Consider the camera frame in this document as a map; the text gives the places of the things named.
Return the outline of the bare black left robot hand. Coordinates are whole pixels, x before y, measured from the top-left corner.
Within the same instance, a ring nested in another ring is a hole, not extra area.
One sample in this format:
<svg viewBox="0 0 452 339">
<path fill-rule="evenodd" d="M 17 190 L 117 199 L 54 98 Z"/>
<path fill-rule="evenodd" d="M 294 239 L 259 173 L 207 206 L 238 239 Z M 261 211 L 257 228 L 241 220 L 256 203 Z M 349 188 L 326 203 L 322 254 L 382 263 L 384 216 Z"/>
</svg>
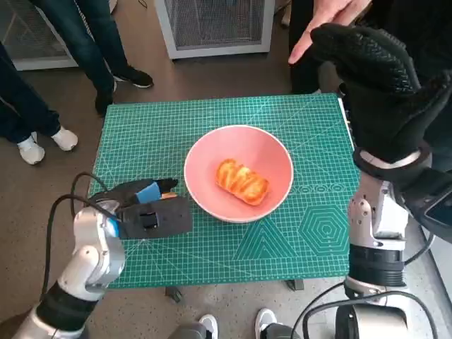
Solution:
<svg viewBox="0 0 452 339">
<path fill-rule="evenodd" d="M 150 203 L 162 198 L 163 194 L 171 193 L 179 181 L 173 178 L 140 179 L 124 182 L 113 189 L 99 192 L 90 197 L 90 201 L 116 201 L 119 207 L 129 207 L 137 204 Z"/>
</svg>

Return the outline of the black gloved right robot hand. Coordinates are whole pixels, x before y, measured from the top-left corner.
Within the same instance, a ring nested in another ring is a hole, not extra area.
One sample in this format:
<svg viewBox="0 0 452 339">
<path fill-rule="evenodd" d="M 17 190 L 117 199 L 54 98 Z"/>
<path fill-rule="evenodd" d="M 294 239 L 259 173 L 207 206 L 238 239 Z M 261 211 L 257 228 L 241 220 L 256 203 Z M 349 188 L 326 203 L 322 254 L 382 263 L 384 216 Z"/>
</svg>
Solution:
<svg viewBox="0 0 452 339">
<path fill-rule="evenodd" d="M 387 163 L 417 151 L 451 97 L 451 70 L 421 83 L 404 44 L 384 30 L 325 23 L 311 40 L 345 83 L 356 145 Z"/>
</svg>

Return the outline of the person's hand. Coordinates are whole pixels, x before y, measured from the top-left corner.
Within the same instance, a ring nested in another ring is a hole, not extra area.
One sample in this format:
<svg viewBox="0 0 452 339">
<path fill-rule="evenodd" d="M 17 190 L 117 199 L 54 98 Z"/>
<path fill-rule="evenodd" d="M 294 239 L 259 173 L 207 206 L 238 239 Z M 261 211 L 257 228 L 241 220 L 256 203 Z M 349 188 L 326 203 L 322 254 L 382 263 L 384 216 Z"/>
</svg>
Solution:
<svg viewBox="0 0 452 339">
<path fill-rule="evenodd" d="M 288 63 L 296 64 L 312 44 L 311 32 L 325 24 L 349 25 L 371 4 L 370 0 L 320 0 L 313 1 L 312 15 L 305 25 L 301 37 L 292 48 Z"/>
</svg>

